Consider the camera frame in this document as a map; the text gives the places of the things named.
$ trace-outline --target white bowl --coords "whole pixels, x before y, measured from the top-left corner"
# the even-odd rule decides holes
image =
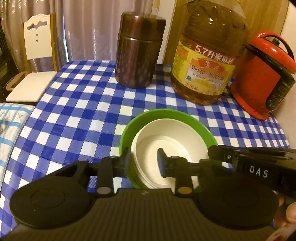
[[[207,147],[201,136],[189,125],[174,119],[158,119],[148,123],[135,136],[131,145],[136,173],[148,188],[171,188],[175,179],[163,178],[157,163],[157,150],[162,148],[167,156],[181,156],[188,162],[198,163],[208,158]],[[197,177],[192,177],[198,186]]]

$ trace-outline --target black mechanical device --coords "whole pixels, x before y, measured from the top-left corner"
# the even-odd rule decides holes
[[[275,231],[271,223],[278,199],[272,190],[293,196],[296,168],[288,164],[294,162],[293,152],[257,150],[212,146],[209,160],[188,163],[159,149],[161,175],[176,179],[174,193],[170,189],[114,193],[113,178],[127,175],[130,150],[100,163],[79,160],[12,195],[10,210],[18,226],[3,240],[264,241]],[[220,161],[232,163],[237,172]],[[92,176],[97,176],[96,193],[86,190]],[[195,190],[192,176],[199,180]]]

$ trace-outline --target brown thermos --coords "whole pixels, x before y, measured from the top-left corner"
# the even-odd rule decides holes
[[[115,77],[119,84],[145,88],[153,78],[165,30],[156,15],[124,12],[118,33]]]

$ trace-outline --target blue and white plaid fabric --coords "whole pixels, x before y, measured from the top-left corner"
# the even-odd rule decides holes
[[[170,85],[170,67],[157,66],[146,89],[117,84],[115,63],[67,63],[49,85],[24,126],[12,152],[0,197],[1,236],[16,223],[9,199],[21,186],[64,165],[86,158],[97,162],[119,154],[120,136],[135,116],[155,108],[183,111],[200,120],[219,144],[232,146],[289,146],[274,117],[256,120],[231,98],[227,90],[217,103],[199,106],[176,95]],[[115,178],[115,189],[131,187]],[[89,188],[93,191],[95,179]]]
[[[11,151],[34,106],[0,103],[0,186]]]

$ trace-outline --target white chair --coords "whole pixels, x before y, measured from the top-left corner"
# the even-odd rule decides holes
[[[12,92],[6,98],[7,102],[38,102],[48,84],[55,77],[58,69],[55,15],[38,14],[32,16],[22,25],[22,48],[24,53],[25,68],[28,75],[21,81],[14,78],[8,83],[7,89]],[[55,71],[32,73],[30,59],[52,57]]]

